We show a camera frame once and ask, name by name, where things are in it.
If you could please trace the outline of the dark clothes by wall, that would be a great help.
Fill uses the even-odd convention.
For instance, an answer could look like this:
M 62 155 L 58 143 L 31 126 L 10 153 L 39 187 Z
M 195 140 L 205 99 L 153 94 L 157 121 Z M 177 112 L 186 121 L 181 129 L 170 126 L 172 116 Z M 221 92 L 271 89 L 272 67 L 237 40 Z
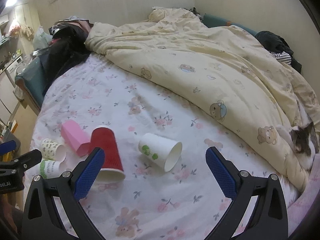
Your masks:
M 278 61 L 288 64 L 297 72 L 301 73 L 302 65 L 294 58 L 294 52 L 282 37 L 270 31 L 260 31 L 255 35 L 255 38 Z

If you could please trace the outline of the floral white bed sheet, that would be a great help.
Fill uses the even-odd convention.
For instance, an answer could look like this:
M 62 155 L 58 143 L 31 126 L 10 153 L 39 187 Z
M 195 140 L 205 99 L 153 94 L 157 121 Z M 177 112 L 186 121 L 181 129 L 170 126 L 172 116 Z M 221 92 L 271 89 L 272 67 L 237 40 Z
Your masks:
M 106 239 L 204 239 L 231 202 L 206 164 L 210 146 L 253 176 L 274 172 L 242 139 L 189 101 L 95 54 L 48 89 L 31 148 L 45 138 L 61 140 L 68 120 L 88 134 L 106 126 L 116 137 L 125 179 L 97 181 L 81 200 Z M 171 171 L 139 151 L 146 133 L 182 143 Z

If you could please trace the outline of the white cup green leaf print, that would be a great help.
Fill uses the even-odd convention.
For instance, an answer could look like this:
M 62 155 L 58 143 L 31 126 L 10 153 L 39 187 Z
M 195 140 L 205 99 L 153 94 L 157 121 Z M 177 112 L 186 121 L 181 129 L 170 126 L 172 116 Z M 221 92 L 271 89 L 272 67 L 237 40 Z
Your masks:
M 138 143 L 140 153 L 149 158 L 164 172 L 169 172 L 178 162 L 181 156 L 183 145 L 156 134 L 146 133 Z

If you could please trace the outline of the cream bear print duvet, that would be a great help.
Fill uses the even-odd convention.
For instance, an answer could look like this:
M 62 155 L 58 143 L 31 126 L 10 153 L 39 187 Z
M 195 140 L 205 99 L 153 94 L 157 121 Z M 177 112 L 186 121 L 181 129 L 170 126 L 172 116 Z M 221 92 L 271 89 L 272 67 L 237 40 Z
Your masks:
M 298 124 L 300 107 L 319 125 L 317 96 L 247 31 L 208 28 L 188 10 L 155 8 L 143 22 L 95 23 L 85 45 L 200 107 L 304 191 L 309 175 L 276 126 Z

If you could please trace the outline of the small floral paper cup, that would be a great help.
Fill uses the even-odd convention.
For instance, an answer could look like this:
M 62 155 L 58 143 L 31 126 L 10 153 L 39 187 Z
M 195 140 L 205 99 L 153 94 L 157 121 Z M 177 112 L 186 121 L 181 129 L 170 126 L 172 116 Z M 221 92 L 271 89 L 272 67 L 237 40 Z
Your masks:
M 43 159 L 63 162 L 66 158 L 66 147 L 55 140 L 44 138 L 41 141 L 40 151 Z

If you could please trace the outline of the black clothes pile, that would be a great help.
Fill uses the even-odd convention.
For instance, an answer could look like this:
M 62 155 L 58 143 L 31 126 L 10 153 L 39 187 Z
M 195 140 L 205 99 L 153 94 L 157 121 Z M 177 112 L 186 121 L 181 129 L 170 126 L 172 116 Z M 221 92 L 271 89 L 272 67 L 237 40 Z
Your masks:
M 50 28 L 53 39 L 47 51 L 40 56 L 46 78 L 45 90 L 69 69 L 87 60 L 90 51 L 85 40 L 92 27 L 88 20 L 76 19 L 57 22 Z

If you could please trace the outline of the pink paper cup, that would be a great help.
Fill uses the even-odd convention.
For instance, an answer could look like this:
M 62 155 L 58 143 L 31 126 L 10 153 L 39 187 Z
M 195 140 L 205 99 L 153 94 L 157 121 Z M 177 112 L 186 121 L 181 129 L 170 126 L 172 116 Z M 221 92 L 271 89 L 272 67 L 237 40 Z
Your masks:
M 74 120 L 64 122 L 61 127 L 61 136 L 71 150 L 79 157 L 89 152 L 90 137 Z

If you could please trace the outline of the white washing machine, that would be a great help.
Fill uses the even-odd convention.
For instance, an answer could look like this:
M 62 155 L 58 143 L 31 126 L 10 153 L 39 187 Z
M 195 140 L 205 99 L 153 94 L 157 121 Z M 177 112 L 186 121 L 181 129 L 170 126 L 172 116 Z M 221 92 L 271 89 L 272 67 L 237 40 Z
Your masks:
M 4 73 L 14 87 L 16 86 L 14 81 L 16 69 L 21 63 L 23 63 L 23 54 L 19 54 L 14 59 L 10 60 L 1 70 L 1 74 Z

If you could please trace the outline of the red corrugated paper cup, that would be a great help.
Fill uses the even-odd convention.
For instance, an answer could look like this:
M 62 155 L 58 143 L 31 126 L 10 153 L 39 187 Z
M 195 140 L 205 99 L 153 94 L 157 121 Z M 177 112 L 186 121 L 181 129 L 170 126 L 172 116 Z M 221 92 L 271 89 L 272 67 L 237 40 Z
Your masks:
M 114 132 L 104 125 L 96 127 L 91 134 L 90 150 L 101 148 L 105 153 L 104 164 L 97 175 L 100 183 L 117 183 L 125 179 Z

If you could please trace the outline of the white cup green band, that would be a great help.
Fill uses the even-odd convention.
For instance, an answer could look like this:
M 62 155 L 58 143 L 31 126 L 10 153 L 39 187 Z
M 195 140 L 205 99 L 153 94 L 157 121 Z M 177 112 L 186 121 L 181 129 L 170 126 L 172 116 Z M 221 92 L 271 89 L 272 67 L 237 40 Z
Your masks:
M 55 160 L 45 160 L 40 162 L 39 173 L 44 179 L 59 177 L 61 162 Z

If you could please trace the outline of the teal bed frame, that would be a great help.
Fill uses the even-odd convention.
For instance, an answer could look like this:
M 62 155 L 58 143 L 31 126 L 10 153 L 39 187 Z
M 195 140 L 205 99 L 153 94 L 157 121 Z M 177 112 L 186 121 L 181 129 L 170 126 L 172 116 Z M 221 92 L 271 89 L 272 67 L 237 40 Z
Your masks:
M 47 90 L 47 81 L 38 57 L 31 60 L 22 72 L 15 76 L 15 84 L 23 92 L 26 104 L 39 115 Z

